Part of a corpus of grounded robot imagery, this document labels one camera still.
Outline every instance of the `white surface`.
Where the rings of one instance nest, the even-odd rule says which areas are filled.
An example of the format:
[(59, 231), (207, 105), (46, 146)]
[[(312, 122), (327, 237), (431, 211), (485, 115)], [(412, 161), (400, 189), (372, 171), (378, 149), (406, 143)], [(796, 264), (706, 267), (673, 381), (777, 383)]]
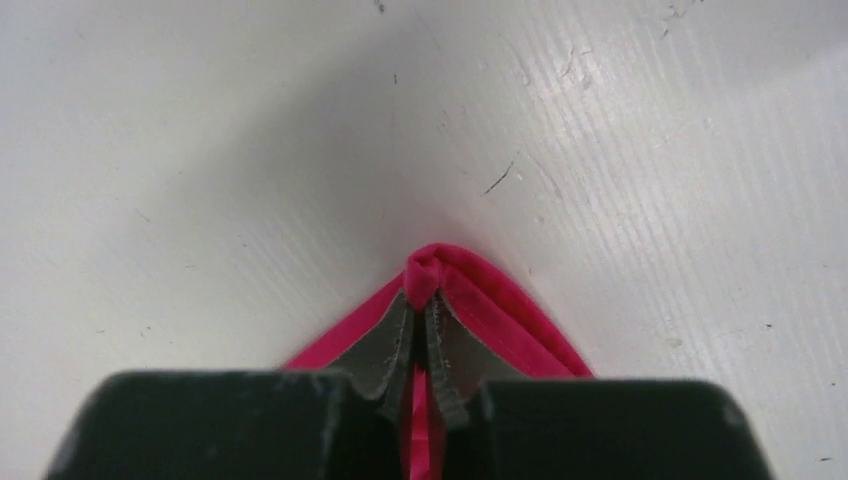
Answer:
[(0, 477), (110, 372), (275, 365), (432, 241), (848, 477), (848, 3), (382, 4), (0, 6)]

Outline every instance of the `pink fabric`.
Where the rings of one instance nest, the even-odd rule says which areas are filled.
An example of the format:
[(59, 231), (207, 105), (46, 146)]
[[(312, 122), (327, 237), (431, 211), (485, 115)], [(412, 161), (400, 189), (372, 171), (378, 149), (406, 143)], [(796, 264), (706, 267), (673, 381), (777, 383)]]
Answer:
[[(495, 353), (532, 377), (591, 377), (577, 351), (544, 312), (509, 277), (476, 254), (446, 244), (413, 253), (406, 269), (345, 317), (285, 368), (323, 368), (380, 321), (398, 290), (422, 310), (441, 289), (458, 320)], [(416, 370), (413, 388), (410, 478), (438, 478), (431, 464), (426, 372)]]

